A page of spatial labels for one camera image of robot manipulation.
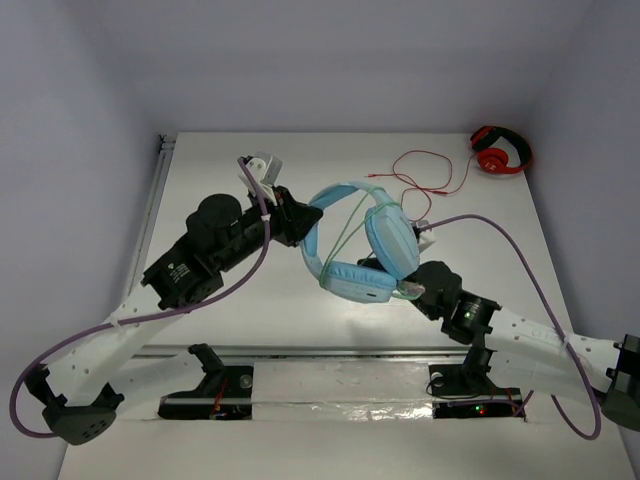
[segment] red cable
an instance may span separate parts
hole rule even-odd
[[[436,157],[440,157],[440,158],[443,158],[444,160],[446,160],[449,163],[449,179],[447,180],[447,183],[445,183],[441,187],[421,187],[409,175],[407,175],[405,173],[399,173],[398,171],[396,171],[396,165],[398,164],[398,162],[400,160],[402,160],[404,157],[406,157],[407,155],[412,154],[412,153],[424,153],[424,154],[427,154],[427,155],[434,155]],[[400,206],[403,205],[404,196],[407,194],[407,192],[411,192],[411,191],[414,191],[414,190],[422,192],[424,194],[424,196],[427,198],[427,200],[429,201],[429,206],[427,207],[427,211],[424,212],[424,214],[422,214],[422,216],[420,218],[415,219],[415,220],[411,220],[412,222],[419,222],[424,217],[426,217],[427,214],[431,211],[431,206],[433,205],[433,201],[431,199],[431,196],[429,195],[430,193],[432,193],[434,195],[446,196],[446,195],[452,195],[452,194],[458,192],[462,188],[462,186],[464,185],[464,183],[467,180],[467,176],[469,174],[469,166],[471,165],[471,160],[473,159],[474,156],[475,156],[475,153],[473,155],[471,155],[471,157],[469,157],[469,161],[467,162],[467,169],[466,169],[466,171],[464,173],[464,178],[462,179],[462,183],[460,183],[458,188],[456,188],[455,190],[452,190],[450,192],[445,192],[443,189],[447,188],[451,184],[451,180],[453,179],[453,162],[451,161],[451,159],[449,157],[447,157],[445,155],[442,155],[440,153],[431,152],[429,150],[409,150],[408,152],[405,152],[402,155],[400,155],[396,159],[396,161],[393,162],[393,165],[391,166],[391,171],[393,173],[370,173],[367,176],[369,178],[372,178],[372,177],[395,177],[398,180],[400,180],[401,182],[406,183],[407,185],[411,185],[410,188],[406,188],[406,189],[404,189],[402,191],[402,196],[400,197]]]

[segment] green wire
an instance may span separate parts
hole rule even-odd
[[[397,202],[386,202],[386,203],[382,203],[382,204],[376,206],[376,208],[374,208],[367,216],[365,216],[364,220],[362,220],[362,222],[360,222],[360,224],[347,236],[347,238],[344,240],[344,242],[342,242],[342,244],[338,245],[340,243],[340,240],[342,240],[342,237],[346,233],[347,228],[349,228],[349,225],[351,224],[351,220],[353,220],[353,217],[355,216],[355,214],[358,211],[358,209],[360,208],[360,206],[364,203],[366,198],[369,195],[371,195],[371,192],[373,192],[375,190],[383,190],[383,189],[380,188],[380,187],[376,187],[376,188],[373,188],[373,189],[367,191],[367,193],[362,197],[360,202],[358,202],[358,204],[356,205],[356,207],[353,210],[353,212],[351,212],[351,215],[349,216],[349,219],[347,220],[347,223],[345,224],[344,228],[340,232],[340,235],[338,235],[338,239],[336,240],[335,244],[333,245],[333,248],[329,252],[329,255],[327,256],[327,260],[326,260],[324,266],[322,267],[322,271],[320,272],[319,283],[320,283],[320,286],[322,288],[325,288],[325,283],[326,283],[325,280],[326,280],[327,270],[329,269],[329,265],[336,258],[336,256],[340,253],[340,251],[344,248],[344,246],[347,244],[347,242],[349,240],[351,240],[351,238],[358,232],[358,230],[360,230],[362,228],[362,226],[367,222],[367,220],[369,220],[371,217],[373,217],[375,214],[377,214],[379,211],[381,211],[385,207],[389,207],[389,206],[393,206],[393,205],[397,205],[397,206],[401,207],[401,205],[399,203],[397,203]],[[398,294],[392,293],[392,296],[394,298],[400,298],[402,300],[415,300],[416,298],[420,297],[420,295],[418,295],[418,296],[408,296],[408,295],[403,295],[401,293],[398,293]]]
[[[382,203],[382,204],[378,205],[376,208],[374,208],[373,211],[371,213],[369,213],[369,215],[367,215],[364,218],[364,220],[362,220],[362,222],[360,222],[360,224],[347,236],[347,238],[345,238],[344,242],[342,242],[342,244],[336,249],[336,245],[340,241],[340,238],[342,238],[342,235],[344,235],[344,232],[347,230],[348,224],[345,225],[342,233],[338,237],[338,242],[336,242],[336,245],[334,245],[333,249],[331,250],[332,254],[329,255],[329,257],[327,258],[327,261],[324,264],[324,267],[323,267],[322,271],[320,272],[320,286],[322,288],[324,288],[324,286],[325,286],[324,280],[325,280],[325,276],[326,276],[327,270],[329,268],[329,264],[334,260],[334,258],[336,258],[338,253],[340,253],[340,250],[342,250],[344,248],[344,246],[347,244],[347,242],[349,240],[351,240],[351,238],[358,232],[358,230],[360,230],[362,228],[362,226],[367,222],[367,220],[369,220],[371,217],[373,217],[376,213],[378,213],[383,208],[389,207],[389,206],[392,206],[392,205],[400,206],[400,204],[397,203],[397,202],[386,202],[386,203]]]
[[[367,197],[369,195],[371,195],[373,192],[375,192],[376,190],[384,190],[384,188],[382,188],[382,187],[374,187],[371,190],[367,190],[367,193],[364,194],[364,197],[362,197],[360,199],[360,201],[356,205],[356,208],[354,208],[353,212],[351,212],[351,215],[349,215],[349,219],[347,220],[347,223],[345,224],[344,228],[342,229],[342,232],[340,232],[340,235],[338,235],[338,239],[336,240],[336,243],[333,244],[333,247],[331,248],[331,251],[329,252],[329,255],[327,256],[327,261],[325,262],[324,266],[322,267],[322,271],[320,272],[320,286],[322,288],[324,288],[324,279],[325,279],[325,276],[327,274],[327,269],[329,268],[329,259],[330,258],[331,259],[335,258],[335,254],[337,254],[337,252],[335,252],[335,250],[336,250],[336,248],[338,248],[338,243],[340,243],[340,240],[342,240],[342,236],[347,231],[347,228],[349,228],[349,225],[351,224],[351,220],[353,220],[353,217],[355,216],[356,212],[358,211],[360,206],[364,203],[364,201],[367,199]]]

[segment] table surface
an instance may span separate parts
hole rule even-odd
[[[185,231],[185,219],[214,193],[234,195],[249,206],[238,179],[236,159],[267,151],[283,161],[278,183],[294,198],[308,201],[336,182],[369,180],[383,186],[395,199],[405,187],[394,178],[367,179],[369,173],[387,173],[395,158],[411,149],[429,149],[453,162],[456,186],[472,153],[466,134],[215,134],[183,133],[171,161],[151,236],[146,265],[167,251]],[[402,172],[421,185],[446,181],[445,160],[410,155]],[[320,223],[320,255],[325,258],[361,195],[331,207]],[[362,213],[356,218],[364,218]],[[405,211],[422,215],[426,199],[409,193]],[[456,195],[434,198],[430,221],[462,213],[485,215],[516,239],[565,326],[569,326],[553,265],[524,175],[499,178],[484,174],[472,163],[469,177]],[[547,321],[525,271],[501,235],[491,227],[465,220],[435,231],[437,243],[422,261],[445,261],[463,278],[463,287],[494,299],[531,319]],[[347,244],[338,259],[355,262],[370,252],[364,231]],[[223,275],[229,286],[249,269],[257,254]],[[406,301],[387,304],[348,302],[318,287],[307,271],[299,249],[272,242],[262,268],[238,293],[223,302],[192,313],[165,329],[152,343],[190,345],[207,342],[224,346],[296,346],[358,348],[449,347],[456,345]]]
[[[203,198],[218,192],[244,196],[235,163],[240,155],[262,150],[280,157],[284,165],[278,183],[296,199],[307,201],[331,183],[388,172],[392,161],[411,149],[449,156],[454,165],[452,185],[462,179],[471,154],[466,134],[180,134],[146,264],[184,232],[185,218]],[[400,168],[427,186],[442,184],[447,177],[446,162],[427,156],[412,155]],[[394,198],[403,189],[391,178],[372,183],[385,187]],[[322,220],[321,254],[326,254],[360,198],[354,197],[329,210]],[[424,207],[420,194],[407,196],[405,210],[410,217],[421,215]],[[525,177],[491,177],[472,165],[457,195],[434,198],[428,219],[461,213],[485,215],[514,236],[561,322],[570,328]],[[436,235],[438,242],[423,253],[422,261],[443,260],[462,276],[465,289],[528,318],[547,321],[517,257],[497,232],[468,221],[438,229]],[[355,261],[368,252],[362,233],[341,259]],[[250,262],[225,275],[225,284],[239,278]],[[359,305],[321,290],[304,267],[300,252],[276,244],[240,293],[191,314],[153,341],[155,345],[200,342],[354,351],[455,345],[439,333],[437,323],[407,303]],[[295,393],[294,387],[288,393]],[[563,403],[581,428],[592,428],[587,407]],[[313,415],[306,421],[279,421],[277,416],[251,422],[121,419],[100,438],[69,448],[60,478],[256,478],[265,473],[270,478],[318,479],[633,478],[615,425],[605,420],[601,437],[586,442],[562,423],[548,397],[534,396],[527,411],[528,423],[517,419],[313,421]]]

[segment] black clamp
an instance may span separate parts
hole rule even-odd
[[[71,445],[82,445],[102,434],[116,419],[116,409],[124,400],[108,383],[98,398],[82,407],[67,407],[64,395],[54,395],[47,383],[49,370],[39,365],[29,373],[25,385],[29,392],[45,405],[42,416],[58,437]]]

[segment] headphone headband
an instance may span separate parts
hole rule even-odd
[[[320,190],[313,196],[308,205],[324,210],[358,190],[368,192],[376,201],[376,205],[396,203],[382,187],[366,182],[341,182]],[[320,278],[323,263],[318,258],[318,223],[311,228],[300,247],[305,254],[304,259],[307,267],[314,277]]]
[[[533,160],[533,152],[529,143],[519,134],[513,130],[509,130],[504,127],[484,126],[479,128],[473,135],[471,135],[471,148],[481,153],[487,150],[493,145],[498,138],[504,138],[507,140],[518,152],[520,165],[518,167],[504,166],[502,172],[493,173],[518,173],[527,168]]]

